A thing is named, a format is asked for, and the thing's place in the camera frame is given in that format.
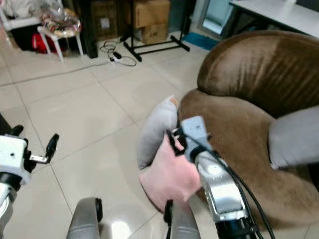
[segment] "pink cloth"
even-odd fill
[[[182,146],[176,140],[176,146]],[[184,155],[176,157],[165,134],[152,165],[140,175],[140,182],[149,199],[162,211],[166,201],[187,201],[201,187],[194,164]]]

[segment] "cardboard box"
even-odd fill
[[[135,28],[168,22],[169,0],[135,0],[134,3]],[[130,24],[130,2],[125,3],[124,11],[126,22]]]
[[[153,44],[167,39],[167,23],[146,26],[142,28],[142,42]]]
[[[91,1],[91,13],[94,32],[98,41],[118,36],[115,0]]]

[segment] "gray cushion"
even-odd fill
[[[146,120],[138,140],[137,161],[139,169],[149,166],[164,139],[164,132],[177,125],[177,106],[171,101],[173,96],[159,103]]]
[[[319,162],[319,106],[273,122],[269,130],[273,169]]]

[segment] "white stool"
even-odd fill
[[[51,40],[54,43],[56,52],[58,53],[58,56],[59,56],[60,60],[62,62],[64,62],[63,55],[62,55],[62,52],[61,52],[61,48],[60,48],[60,45],[59,45],[59,42],[58,42],[59,39],[64,38],[64,37],[59,37],[59,36],[54,35],[53,32],[50,32],[44,26],[38,26],[37,30],[38,30],[38,32],[41,35],[41,38],[42,38],[42,41],[43,41],[43,43],[45,45],[47,53],[51,54],[51,51],[50,51],[50,48],[49,48],[49,44],[48,44],[48,42],[45,39],[45,36],[48,36],[48,37],[51,38]],[[82,44],[81,44],[81,40],[80,40],[80,34],[75,35],[75,38],[76,38],[76,42],[78,43],[80,54],[83,55],[83,49],[82,49]]]

